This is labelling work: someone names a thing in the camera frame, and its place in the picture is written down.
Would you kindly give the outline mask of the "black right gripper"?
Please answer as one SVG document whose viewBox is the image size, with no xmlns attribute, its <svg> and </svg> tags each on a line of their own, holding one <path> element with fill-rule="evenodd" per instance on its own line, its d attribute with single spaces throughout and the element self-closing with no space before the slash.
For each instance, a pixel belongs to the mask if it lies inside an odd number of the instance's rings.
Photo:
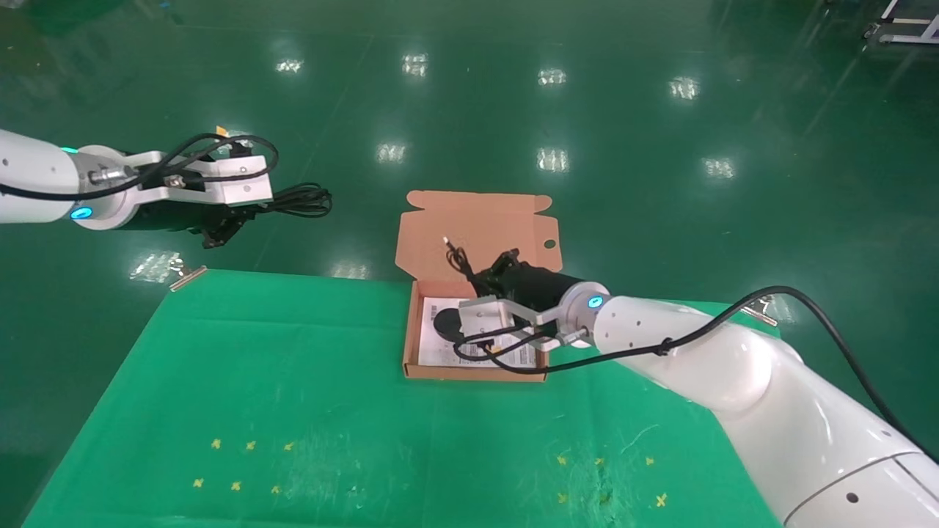
<svg viewBox="0 0 939 528">
<path fill-rule="evenodd" d="M 537 313 L 559 305 L 563 295 L 580 282 L 580 278 L 527 264 L 519 259 L 519 251 L 503 252 L 490 270 L 480 271 L 469 278 L 478 298 L 510 298 Z"/>
</svg>

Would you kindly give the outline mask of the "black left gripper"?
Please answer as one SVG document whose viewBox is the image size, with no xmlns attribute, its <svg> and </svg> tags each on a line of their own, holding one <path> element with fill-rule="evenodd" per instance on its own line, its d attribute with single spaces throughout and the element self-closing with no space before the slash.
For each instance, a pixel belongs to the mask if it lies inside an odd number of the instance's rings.
<svg viewBox="0 0 939 528">
<path fill-rule="evenodd" d="M 229 144 L 215 141 L 199 161 L 218 161 L 254 156 L 254 143 L 238 140 Z M 249 221 L 248 210 L 220 208 L 209 204 L 143 204 L 137 207 L 120 231 L 202 232 L 202 248 L 223 247 Z"/>
</svg>

